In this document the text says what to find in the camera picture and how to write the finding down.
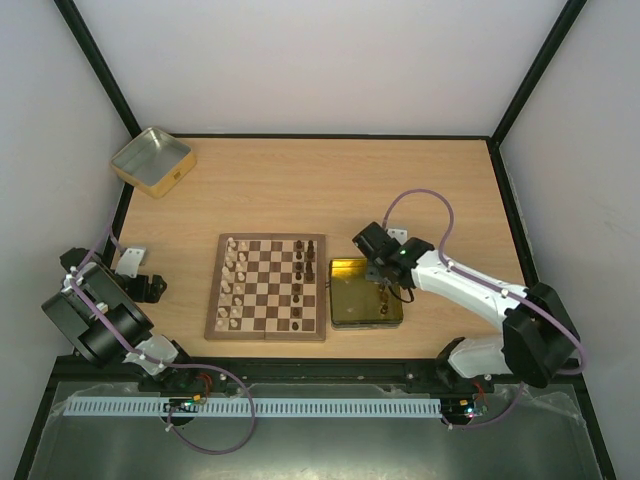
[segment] gray wall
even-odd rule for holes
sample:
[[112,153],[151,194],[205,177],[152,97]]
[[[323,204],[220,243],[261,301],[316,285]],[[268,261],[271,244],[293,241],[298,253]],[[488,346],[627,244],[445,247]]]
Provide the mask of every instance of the gray wall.
[[620,478],[640,416],[640,3],[587,3],[503,146],[542,280],[591,353],[586,380]]
[[40,310],[58,256],[94,242],[121,184],[127,141],[51,1],[0,3],[0,478],[12,478],[56,355],[70,344]]
[[145,125],[490,134],[565,0],[76,3]]

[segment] gold tray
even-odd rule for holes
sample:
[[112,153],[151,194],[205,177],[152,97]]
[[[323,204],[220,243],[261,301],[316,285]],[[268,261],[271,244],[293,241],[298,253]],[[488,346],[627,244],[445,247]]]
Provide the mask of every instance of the gold tray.
[[329,264],[333,328],[396,328],[402,323],[402,302],[382,285],[367,281],[366,272],[366,258],[336,258]]

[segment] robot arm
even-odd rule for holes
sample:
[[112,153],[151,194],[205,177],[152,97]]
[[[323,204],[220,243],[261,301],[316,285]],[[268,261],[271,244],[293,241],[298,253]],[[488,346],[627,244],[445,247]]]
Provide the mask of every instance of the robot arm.
[[557,293],[543,283],[525,288],[502,282],[445,259],[423,240],[410,238],[401,245],[375,222],[353,242],[377,270],[378,281],[442,295],[501,333],[455,339],[445,348],[449,367],[461,377],[513,373],[529,385],[544,388],[575,349],[567,337],[517,299],[535,304],[579,338]]

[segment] chessboard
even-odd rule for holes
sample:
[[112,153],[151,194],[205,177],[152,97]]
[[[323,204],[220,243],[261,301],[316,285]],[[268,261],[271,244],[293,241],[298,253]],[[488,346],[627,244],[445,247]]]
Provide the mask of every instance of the chessboard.
[[325,237],[220,235],[204,337],[324,341]]

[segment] chess board frame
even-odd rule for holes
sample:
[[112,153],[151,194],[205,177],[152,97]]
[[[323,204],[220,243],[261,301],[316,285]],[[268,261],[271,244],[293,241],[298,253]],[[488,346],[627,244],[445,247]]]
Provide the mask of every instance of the chess board frame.
[[[297,240],[303,241],[303,253],[306,252],[307,242],[312,240],[315,244],[315,260],[312,261],[312,265],[314,268],[314,280],[307,281],[305,280],[304,272],[302,273],[301,280],[295,280],[295,276],[293,273],[293,265],[296,260],[293,258],[289,260],[268,260],[268,266],[265,265],[267,260],[259,261],[260,263],[260,271],[259,273],[291,273],[291,281],[290,282],[282,282],[280,280],[274,280],[271,282],[271,278],[266,282],[266,292],[262,292],[260,296],[264,301],[264,297],[267,297],[267,305],[265,307],[270,307],[268,312],[264,317],[249,315],[245,317],[245,306],[251,309],[251,305],[243,305],[238,307],[242,310],[242,314],[239,317],[235,317],[239,320],[240,326],[237,329],[231,330],[231,327],[225,325],[223,328],[218,328],[217,322],[221,320],[218,315],[218,308],[220,306],[229,306],[232,307],[232,299],[236,296],[243,297],[245,296],[244,291],[241,294],[234,294],[235,285],[265,285],[264,281],[256,282],[252,281],[249,278],[250,268],[245,268],[245,281],[236,282],[235,281],[235,266],[231,268],[231,272],[233,274],[234,281],[229,282],[231,286],[231,293],[229,293],[229,298],[221,299],[220,293],[222,293],[221,282],[223,280],[222,267],[225,266],[225,256],[228,255],[227,251],[227,243],[229,238],[233,238],[236,242],[236,256],[240,251],[241,242],[245,242],[247,244],[247,250],[245,252],[252,251],[253,246],[251,242],[278,242],[282,245],[281,250],[285,250],[286,252],[295,253],[293,247],[288,248],[289,242],[293,244],[293,242]],[[273,250],[274,246],[270,245],[269,250],[262,250],[260,252],[275,252],[278,250]],[[308,234],[308,233],[224,233],[218,237],[218,246],[216,250],[216,260],[215,267],[213,272],[213,280],[211,284],[211,294],[209,298],[209,308],[207,312],[207,321],[205,326],[204,337],[207,340],[266,340],[266,341],[324,341],[326,338],[326,323],[327,323],[327,265],[326,265],[326,237],[320,234]],[[251,260],[247,258],[247,261],[244,262],[245,266],[248,267],[248,264]],[[293,308],[291,298],[293,294],[291,293],[290,285],[298,283],[302,285],[302,294],[300,295],[300,309],[301,315],[298,318],[292,318],[291,315],[286,315],[287,307],[290,309]],[[304,304],[309,301],[310,297],[313,297],[313,308],[304,307]],[[311,315],[313,315],[313,329],[306,330],[302,327],[304,320],[309,320]],[[222,319],[225,322],[229,322],[231,318]],[[247,320],[251,321],[251,324],[254,325],[256,320],[262,321],[264,320],[265,328],[264,330],[242,330],[242,320],[245,322]],[[291,328],[292,322],[291,320],[297,321],[299,320],[298,331],[294,331]],[[289,328],[284,329],[283,325],[285,321],[288,322]]]

